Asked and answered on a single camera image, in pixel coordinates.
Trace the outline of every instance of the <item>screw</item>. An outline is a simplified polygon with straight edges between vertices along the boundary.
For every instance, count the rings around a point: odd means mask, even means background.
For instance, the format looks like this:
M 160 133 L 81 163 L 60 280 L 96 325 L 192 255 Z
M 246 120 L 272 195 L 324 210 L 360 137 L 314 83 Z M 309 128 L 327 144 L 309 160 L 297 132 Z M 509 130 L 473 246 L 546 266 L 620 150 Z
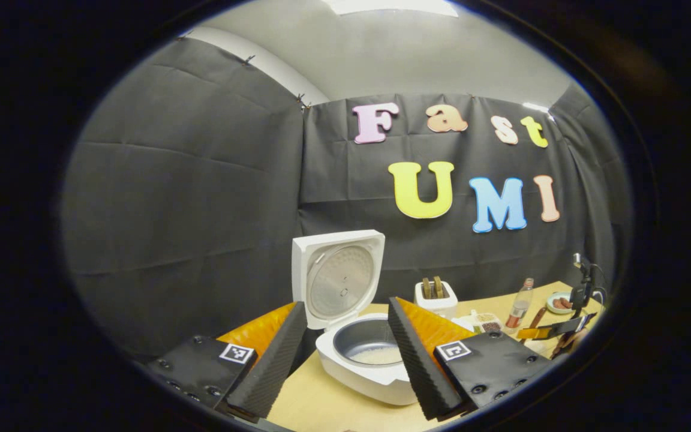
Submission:
M 213 395 L 214 397 L 220 397 L 220 391 L 218 391 L 217 388 L 214 388 L 213 386 L 206 386 L 204 390 L 206 390 L 206 392 Z

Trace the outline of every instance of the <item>letter u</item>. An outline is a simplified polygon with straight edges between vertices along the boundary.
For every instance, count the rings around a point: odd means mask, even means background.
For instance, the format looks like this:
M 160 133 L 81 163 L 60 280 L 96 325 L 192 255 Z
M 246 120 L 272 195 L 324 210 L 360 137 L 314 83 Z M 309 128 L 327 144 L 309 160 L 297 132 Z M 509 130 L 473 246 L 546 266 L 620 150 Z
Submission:
M 455 165 L 449 162 L 431 162 L 428 169 L 436 174 L 437 197 L 434 202 L 422 202 L 417 196 L 417 173 L 422 170 L 414 162 L 397 162 L 389 165 L 394 176 L 396 207 L 410 218 L 438 218 L 452 207 L 452 176 Z

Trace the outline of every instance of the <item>wooden table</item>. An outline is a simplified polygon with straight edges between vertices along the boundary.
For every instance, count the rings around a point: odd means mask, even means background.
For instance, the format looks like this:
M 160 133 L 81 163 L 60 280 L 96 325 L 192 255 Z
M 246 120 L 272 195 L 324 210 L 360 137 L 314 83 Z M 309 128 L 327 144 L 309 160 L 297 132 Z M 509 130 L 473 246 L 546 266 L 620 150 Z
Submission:
M 570 287 L 562 282 L 554 282 L 535 288 L 532 303 L 524 315 L 523 325 L 529 325 L 537 311 L 545 306 L 549 295 L 554 292 L 570 292 Z M 478 313 L 495 314 L 505 323 L 516 293 L 480 300 L 458 303 L 458 317 L 468 315 L 471 309 Z M 584 309 L 585 314 L 600 312 L 601 306 L 591 300 Z M 387 304 L 370 304 L 362 314 L 387 313 Z M 546 311 L 540 325 L 564 322 L 571 314 L 559 315 Z M 595 317 L 588 328 L 598 320 Z M 551 355 L 557 344 L 557 337 L 548 341 L 529 341 L 531 347 L 543 356 Z M 427 430 L 449 421 L 426 421 L 419 404 L 396 407 L 357 393 L 330 377 L 322 367 L 319 353 L 315 352 L 294 374 L 287 378 L 277 401 L 268 416 L 268 421 L 298 432 L 371 432 L 401 430 L 414 432 Z

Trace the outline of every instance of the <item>pink letter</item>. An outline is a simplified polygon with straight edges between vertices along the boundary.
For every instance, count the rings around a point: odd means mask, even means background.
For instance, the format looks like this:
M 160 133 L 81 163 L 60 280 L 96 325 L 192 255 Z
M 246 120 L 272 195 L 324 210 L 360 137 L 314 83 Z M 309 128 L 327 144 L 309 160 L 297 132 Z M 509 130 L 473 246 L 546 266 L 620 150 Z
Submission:
M 554 183 L 553 178 L 548 175 L 538 175 L 533 180 L 540 189 L 540 197 L 543 199 L 543 214 L 540 215 L 540 219 L 543 219 L 544 222 L 557 221 L 559 210 L 556 209 L 554 189 L 551 188 L 551 184 Z
M 398 114 L 398 106 L 393 102 L 387 104 L 374 104 L 373 106 L 353 107 L 356 117 L 359 118 L 359 134 L 354 141 L 356 144 L 367 144 L 370 142 L 384 142 L 386 134 L 378 130 L 378 125 L 383 127 L 383 131 L 391 129 L 391 114 Z

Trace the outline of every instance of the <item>plastic bottle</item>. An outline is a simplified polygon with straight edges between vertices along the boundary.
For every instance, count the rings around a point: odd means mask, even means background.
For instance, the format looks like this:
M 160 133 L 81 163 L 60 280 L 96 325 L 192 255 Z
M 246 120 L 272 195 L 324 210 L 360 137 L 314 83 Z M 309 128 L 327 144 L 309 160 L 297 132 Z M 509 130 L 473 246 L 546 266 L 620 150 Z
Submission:
M 510 308 L 508 320 L 505 322 L 504 331 L 506 333 L 511 334 L 515 332 L 516 328 L 521 325 L 521 320 L 524 319 L 524 315 L 527 314 L 527 309 L 529 309 L 532 303 L 533 285 L 534 280 L 531 277 L 527 277 L 524 281 L 524 286 L 516 294 L 513 306 Z

